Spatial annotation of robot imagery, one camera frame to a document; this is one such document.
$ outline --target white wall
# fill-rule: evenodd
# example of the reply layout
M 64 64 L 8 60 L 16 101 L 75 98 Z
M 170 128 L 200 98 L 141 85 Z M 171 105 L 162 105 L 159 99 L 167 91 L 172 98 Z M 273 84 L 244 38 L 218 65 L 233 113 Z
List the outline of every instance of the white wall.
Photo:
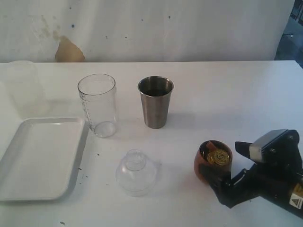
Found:
M 272 60 L 293 3 L 1 0 L 0 62 L 54 61 L 61 35 L 86 61 Z

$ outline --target clear plastic dome lid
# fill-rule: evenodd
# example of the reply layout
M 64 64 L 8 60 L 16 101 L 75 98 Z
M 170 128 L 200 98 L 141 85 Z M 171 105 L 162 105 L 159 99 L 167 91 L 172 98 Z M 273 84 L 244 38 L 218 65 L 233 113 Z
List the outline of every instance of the clear plastic dome lid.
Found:
M 147 194 L 156 183 L 157 169 L 143 152 L 130 150 L 116 170 L 116 180 L 131 196 Z

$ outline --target cup rim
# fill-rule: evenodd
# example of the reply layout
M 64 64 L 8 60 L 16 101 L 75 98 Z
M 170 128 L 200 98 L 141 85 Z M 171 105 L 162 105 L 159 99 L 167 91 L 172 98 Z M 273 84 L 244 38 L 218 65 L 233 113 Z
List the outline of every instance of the cup rim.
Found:
M 105 75 L 105 76 L 110 77 L 111 79 L 114 80 L 113 86 L 112 86 L 108 91 L 103 92 L 103 93 L 100 93 L 100 94 L 87 94 L 87 93 L 81 91 L 80 88 L 79 88 L 79 84 L 80 84 L 84 79 L 86 79 L 87 77 L 91 77 L 91 76 L 94 76 L 94 75 Z M 88 75 L 88 76 L 83 77 L 83 78 L 79 81 L 77 87 L 78 87 L 78 91 L 81 92 L 82 94 L 86 95 L 86 96 L 99 96 L 99 95 L 103 95 L 103 94 L 106 94 L 106 93 L 110 92 L 111 90 L 113 90 L 113 89 L 115 88 L 115 86 L 116 86 L 116 80 L 115 80 L 112 76 L 110 76 L 110 75 L 108 75 L 108 74 L 104 74 L 104 73 L 94 73 L 94 74 L 90 74 L 90 75 Z
M 147 79 L 147 78 L 151 78 L 151 77 L 158 77 L 158 78 L 162 78 L 162 79 L 165 79 L 165 80 L 167 80 L 168 82 L 170 82 L 171 83 L 171 86 L 172 86 L 172 88 L 171 88 L 171 90 L 167 93 L 167 94 L 165 94 L 165 95 L 162 95 L 162 96 L 149 96 L 149 95 L 147 95 L 147 94 L 145 94 L 145 93 L 143 93 L 141 90 L 140 90 L 140 85 L 141 85 L 141 83 L 145 80 L 145 79 Z M 140 81 L 139 81 L 139 83 L 138 83 L 138 90 L 139 90 L 139 92 L 140 92 L 140 94 L 141 95 L 145 95 L 145 96 L 148 96 L 148 97 L 152 97 L 152 98 L 161 98 L 161 97 L 164 97 L 164 96 L 167 96 L 167 95 L 170 95 L 171 94 L 171 92 L 172 92 L 172 90 L 175 88 L 175 85 L 174 85 L 174 83 L 170 80 L 170 79 L 168 79 L 168 78 L 166 78 L 166 77 L 162 77 L 162 76 L 149 76 L 149 77 L 145 77 L 145 78 L 143 78 L 143 79 L 141 79 Z

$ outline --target copper cup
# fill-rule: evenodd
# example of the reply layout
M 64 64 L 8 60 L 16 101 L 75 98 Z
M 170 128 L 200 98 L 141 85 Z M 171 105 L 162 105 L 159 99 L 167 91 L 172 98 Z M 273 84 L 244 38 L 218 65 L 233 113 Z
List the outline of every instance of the copper cup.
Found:
M 207 161 L 207 155 L 209 154 L 209 152 L 211 151 L 210 146 L 214 146 L 213 149 L 221 149 L 223 151 L 225 151 L 228 156 L 229 156 L 229 161 L 225 164 L 225 165 L 216 165 L 214 163 L 210 163 Z M 194 161 L 194 171 L 195 174 L 197 175 L 197 177 L 204 183 L 207 183 L 207 181 L 205 180 L 205 178 L 203 177 L 203 172 L 201 173 L 199 166 L 200 165 L 205 165 L 205 166 L 209 166 L 211 168 L 218 168 L 220 170 L 222 170 L 222 173 L 227 173 L 231 171 L 231 167 L 232 167 L 232 151 L 230 150 L 230 148 L 228 146 L 226 146 L 224 143 L 220 142 L 220 141 L 216 141 L 216 140 L 208 140 L 205 141 L 204 143 L 201 144 L 197 154 L 196 154 L 196 158 Z

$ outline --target plastic tray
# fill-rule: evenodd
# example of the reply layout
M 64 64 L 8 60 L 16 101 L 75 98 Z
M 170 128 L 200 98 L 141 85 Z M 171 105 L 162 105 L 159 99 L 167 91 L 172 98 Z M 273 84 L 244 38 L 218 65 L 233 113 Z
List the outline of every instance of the plastic tray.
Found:
M 88 131 L 81 118 L 22 122 L 0 161 L 0 201 L 56 200 L 73 189 Z

